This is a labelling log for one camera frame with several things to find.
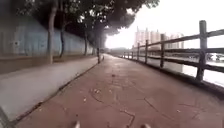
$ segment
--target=metal railing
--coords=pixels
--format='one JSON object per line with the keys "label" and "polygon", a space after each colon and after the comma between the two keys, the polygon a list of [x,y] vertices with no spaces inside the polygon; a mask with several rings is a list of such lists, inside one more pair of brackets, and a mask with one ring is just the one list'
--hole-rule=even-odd
{"label": "metal railing", "polygon": [[[200,21],[200,34],[185,36],[178,39],[165,40],[165,35],[161,34],[161,41],[153,44],[149,44],[146,41],[145,45],[140,46],[138,43],[138,47],[132,48],[131,50],[124,51],[122,56],[125,58],[128,56],[129,59],[133,59],[137,56],[137,60],[139,61],[139,57],[145,58],[145,63],[147,64],[148,58],[160,60],[159,68],[164,69],[164,62],[172,62],[177,64],[189,65],[197,68],[196,80],[202,81],[204,76],[204,71],[211,70],[224,73],[224,67],[221,66],[213,66],[206,64],[206,54],[207,53],[224,53],[224,48],[207,48],[207,39],[209,37],[224,35],[224,29],[207,32],[206,21]],[[200,48],[199,49],[165,49],[165,44],[172,44],[177,42],[189,41],[200,39]],[[160,45],[160,50],[150,50],[149,47]],[[149,56],[150,53],[157,53],[157,56]],[[196,53],[199,56],[199,62],[192,62],[181,59],[167,58],[165,57],[165,53]]]}

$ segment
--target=water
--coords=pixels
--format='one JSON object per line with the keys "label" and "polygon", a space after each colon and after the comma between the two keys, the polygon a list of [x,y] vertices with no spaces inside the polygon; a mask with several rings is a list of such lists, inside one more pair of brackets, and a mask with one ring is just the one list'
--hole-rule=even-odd
{"label": "water", "polygon": [[[140,57],[139,60],[145,62],[144,57]],[[148,59],[148,63],[159,66],[160,60]],[[207,64],[224,67],[224,63],[207,62]],[[196,77],[197,74],[197,68],[188,65],[165,62],[164,68],[193,77]],[[205,70],[203,80],[224,87],[224,73]]]}

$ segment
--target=paved path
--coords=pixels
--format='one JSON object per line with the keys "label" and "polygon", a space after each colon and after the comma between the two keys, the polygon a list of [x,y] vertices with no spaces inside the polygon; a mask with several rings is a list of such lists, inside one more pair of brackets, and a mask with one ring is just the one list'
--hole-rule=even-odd
{"label": "paved path", "polygon": [[222,101],[138,63],[106,56],[17,128],[223,128]]}

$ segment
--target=leaves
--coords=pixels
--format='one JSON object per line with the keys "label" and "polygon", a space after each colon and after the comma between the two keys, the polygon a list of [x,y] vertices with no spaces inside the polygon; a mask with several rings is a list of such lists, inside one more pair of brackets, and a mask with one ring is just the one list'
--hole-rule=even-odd
{"label": "leaves", "polygon": [[[19,0],[17,13],[32,15],[53,0]],[[142,5],[148,8],[158,6],[159,0],[58,0],[57,15],[63,15],[65,23],[79,26],[73,29],[86,31],[90,38],[96,40],[99,35],[116,34],[121,28],[133,23],[135,14]]]}

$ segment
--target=railing post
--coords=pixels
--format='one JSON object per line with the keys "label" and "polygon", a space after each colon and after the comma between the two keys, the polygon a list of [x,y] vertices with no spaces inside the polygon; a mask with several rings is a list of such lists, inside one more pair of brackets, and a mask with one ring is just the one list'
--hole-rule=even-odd
{"label": "railing post", "polygon": [[129,56],[130,56],[130,53],[129,52],[130,52],[130,49],[128,49],[128,59],[129,59]]}
{"label": "railing post", "polygon": [[140,53],[140,43],[138,43],[137,61],[139,61],[139,53]]}
{"label": "railing post", "polygon": [[203,80],[204,66],[206,64],[206,48],[207,48],[207,25],[206,21],[202,20],[199,23],[200,27],[200,53],[199,53],[199,65],[197,70],[196,79],[199,81]]}
{"label": "railing post", "polygon": [[133,50],[134,50],[134,45],[132,45],[132,49],[131,49],[131,59],[132,60],[134,59],[134,52],[133,52]]}
{"label": "railing post", "polygon": [[149,40],[146,40],[145,43],[145,63],[148,63],[148,45],[149,45]]}
{"label": "railing post", "polygon": [[[161,34],[161,41],[164,41],[165,40],[165,35],[164,34]],[[161,59],[160,59],[160,68],[163,68],[164,67],[164,47],[165,44],[162,43],[161,44]]]}

